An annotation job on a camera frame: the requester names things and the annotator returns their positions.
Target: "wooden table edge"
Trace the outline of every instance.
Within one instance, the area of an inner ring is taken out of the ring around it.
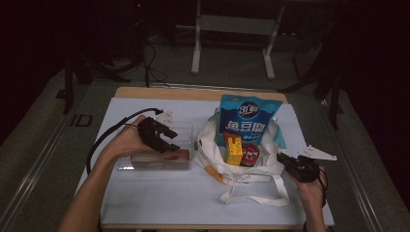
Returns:
[[[185,89],[185,88],[146,88],[146,87],[119,87],[115,93],[115,98],[121,99],[167,99],[167,100],[188,100],[188,101],[214,101],[219,102],[224,94],[255,96],[260,99],[279,100],[288,103],[287,98],[282,93],[253,92],[242,90],[213,90],[213,89]]]
[[[243,224],[104,224],[104,229],[157,230],[301,230],[303,225],[243,225]]]

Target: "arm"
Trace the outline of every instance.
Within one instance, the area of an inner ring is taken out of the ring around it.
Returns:
[[[133,124],[137,125],[144,118],[138,117]],[[144,151],[151,151],[151,148],[141,142],[137,129],[125,126],[100,153],[90,175],[64,214],[58,231],[95,231],[105,189],[115,162],[120,157]]]
[[[316,180],[311,183],[301,183],[292,176],[290,176],[290,178],[296,183],[307,216],[307,232],[326,231],[322,212],[323,189],[319,181]],[[320,178],[322,180],[324,179],[324,174],[322,172],[320,172]]]

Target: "metal stand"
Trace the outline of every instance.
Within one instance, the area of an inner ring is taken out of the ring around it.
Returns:
[[[284,6],[281,6],[276,20],[244,18],[201,14],[201,1],[196,1],[196,26],[195,26],[195,48],[193,51],[192,68],[193,74],[199,73],[199,61],[201,56],[200,33],[201,30],[221,31],[233,33],[248,33],[256,35],[267,35],[271,39],[262,50],[265,61],[266,74],[268,79],[275,79],[274,68],[272,66],[271,52],[275,39],[278,35],[278,29],[284,13]]]

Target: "blue snack bag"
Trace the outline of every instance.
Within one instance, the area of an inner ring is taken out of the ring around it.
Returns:
[[[241,135],[243,143],[259,145],[265,128],[282,104],[277,100],[222,95],[217,144],[225,146],[223,133],[228,132]]]

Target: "human hand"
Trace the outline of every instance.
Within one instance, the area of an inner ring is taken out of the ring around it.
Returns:
[[[125,125],[105,146],[102,153],[119,159],[120,157],[126,157],[134,153],[153,151],[141,141],[138,135],[137,125],[145,118],[145,116],[140,115],[130,125]]]
[[[305,213],[307,215],[307,231],[326,231],[324,218],[323,218],[323,201],[324,194],[328,183],[326,182],[325,168],[320,166],[320,180],[324,187],[320,184],[319,180],[315,180],[310,183],[302,183],[292,177],[289,173],[290,179],[295,182],[299,197],[301,198]]]

